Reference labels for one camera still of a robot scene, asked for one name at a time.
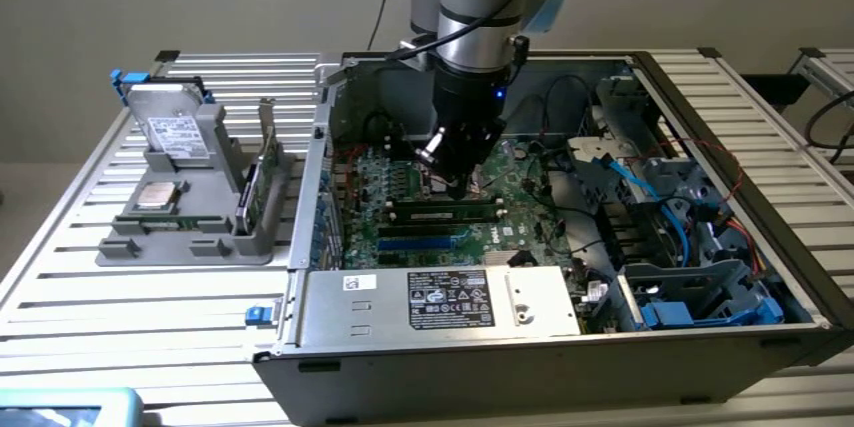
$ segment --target warning label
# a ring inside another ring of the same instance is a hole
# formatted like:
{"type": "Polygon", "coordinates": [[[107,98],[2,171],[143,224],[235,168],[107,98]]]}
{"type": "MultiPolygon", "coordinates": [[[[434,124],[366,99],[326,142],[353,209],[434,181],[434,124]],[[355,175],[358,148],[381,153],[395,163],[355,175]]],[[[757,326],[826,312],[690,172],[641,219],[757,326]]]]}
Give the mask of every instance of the warning label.
{"type": "Polygon", "coordinates": [[[174,159],[207,159],[209,148],[193,117],[150,117],[149,125],[163,152],[174,159]]]}
{"type": "Polygon", "coordinates": [[[415,330],[495,326],[486,270],[410,272],[409,280],[415,330]]]}

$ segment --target robotic arm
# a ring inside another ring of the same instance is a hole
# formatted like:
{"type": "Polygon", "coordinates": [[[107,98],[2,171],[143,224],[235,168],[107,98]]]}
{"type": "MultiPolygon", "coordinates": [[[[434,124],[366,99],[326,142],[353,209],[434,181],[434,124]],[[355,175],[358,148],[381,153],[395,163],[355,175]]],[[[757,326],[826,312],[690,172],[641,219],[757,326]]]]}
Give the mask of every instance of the robotic arm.
{"type": "Polygon", "coordinates": [[[466,195],[471,172],[486,160],[505,129],[499,116],[516,69],[528,58],[524,24],[557,15],[562,0],[413,0],[413,29],[390,60],[417,58],[435,70],[433,137],[417,151],[419,161],[450,185],[454,198],[466,195]],[[552,13],[532,15],[526,6],[548,5],[552,13]],[[435,60],[426,62],[433,54],[435,60]]]}

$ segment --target motherboard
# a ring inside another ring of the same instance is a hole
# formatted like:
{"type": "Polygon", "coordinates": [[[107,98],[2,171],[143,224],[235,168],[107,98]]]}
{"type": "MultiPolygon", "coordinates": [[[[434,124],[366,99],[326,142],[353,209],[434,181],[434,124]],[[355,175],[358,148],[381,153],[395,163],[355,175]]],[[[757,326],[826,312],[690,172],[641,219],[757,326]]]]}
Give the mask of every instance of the motherboard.
{"type": "Polygon", "coordinates": [[[529,145],[497,144],[453,200],[445,181],[382,146],[345,151],[345,269],[462,265],[569,265],[566,228],[521,188],[541,175],[529,145]]]}

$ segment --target gray floor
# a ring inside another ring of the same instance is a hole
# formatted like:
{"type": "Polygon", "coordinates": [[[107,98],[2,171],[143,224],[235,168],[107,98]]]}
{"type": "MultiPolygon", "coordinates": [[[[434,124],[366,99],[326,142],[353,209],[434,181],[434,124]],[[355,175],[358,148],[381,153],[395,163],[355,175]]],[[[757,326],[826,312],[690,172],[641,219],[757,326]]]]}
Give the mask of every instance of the gray floor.
{"type": "Polygon", "coordinates": [[[27,247],[42,221],[59,200],[78,164],[0,163],[0,278],[27,247]]]}

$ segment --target green circuit board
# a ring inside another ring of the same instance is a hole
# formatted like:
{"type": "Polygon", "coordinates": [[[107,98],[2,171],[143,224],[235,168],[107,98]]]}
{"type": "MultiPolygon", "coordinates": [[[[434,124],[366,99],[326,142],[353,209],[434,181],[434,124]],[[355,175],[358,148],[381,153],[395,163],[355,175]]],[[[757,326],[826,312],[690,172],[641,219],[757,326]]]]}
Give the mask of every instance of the green circuit board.
{"type": "Polygon", "coordinates": [[[447,216],[438,217],[425,229],[407,230],[410,227],[391,225],[385,213],[390,201],[418,202],[419,206],[450,205],[445,183],[430,176],[418,162],[393,161],[377,148],[367,148],[353,159],[350,187],[345,194],[346,269],[505,265],[520,250],[530,251],[540,265],[569,265],[570,256],[562,253],[570,250],[566,239],[554,239],[548,246],[544,237],[538,239],[536,233],[536,224],[541,223],[545,237],[550,236],[556,217],[521,188],[529,172],[534,178],[540,176],[540,165],[530,166],[533,157],[525,153],[528,146],[513,140],[509,142],[510,145],[497,145],[473,175],[466,200],[483,205],[450,209],[461,217],[477,216],[490,209],[501,210],[501,216],[490,222],[451,219],[449,213],[418,214],[447,216]],[[509,154],[514,151],[518,152],[516,156],[509,154]],[[441,225],[442,218],[449,219],[449,225],[441,225]],[[411,231],[418,231],[418,237],[409,235],[411,231]],[[389,244],[405,245],[407,240],[425,238],[435,239],[442,246],[422,250],[389,248],[389,244]]]}

